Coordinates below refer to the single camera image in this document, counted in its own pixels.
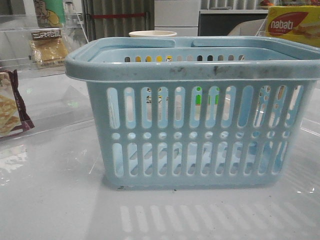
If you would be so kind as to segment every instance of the plastic basket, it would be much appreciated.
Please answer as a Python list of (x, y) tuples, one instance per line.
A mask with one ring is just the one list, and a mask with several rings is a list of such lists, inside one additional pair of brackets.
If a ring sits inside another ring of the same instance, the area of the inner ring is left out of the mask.
[(266, 37), (104, 38), (71, 53), (118, 186), (264, 185), (288, 161), (319, 48)]

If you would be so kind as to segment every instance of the yellow box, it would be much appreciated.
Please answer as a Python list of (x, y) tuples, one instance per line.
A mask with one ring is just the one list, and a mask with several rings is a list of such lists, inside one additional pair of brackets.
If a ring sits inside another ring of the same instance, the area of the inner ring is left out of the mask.
[(272, 6), (266, 36), (320, 47), (320, 6)]

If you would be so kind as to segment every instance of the light blue basket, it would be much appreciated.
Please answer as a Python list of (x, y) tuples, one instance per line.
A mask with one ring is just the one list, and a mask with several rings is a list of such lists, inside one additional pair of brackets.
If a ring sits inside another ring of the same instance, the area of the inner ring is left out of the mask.
[(87, 82), (110, 182), (234, 186), (279, 178), (318, 59), (319, 48), (277, 38), (115, 37), (65, 67)]

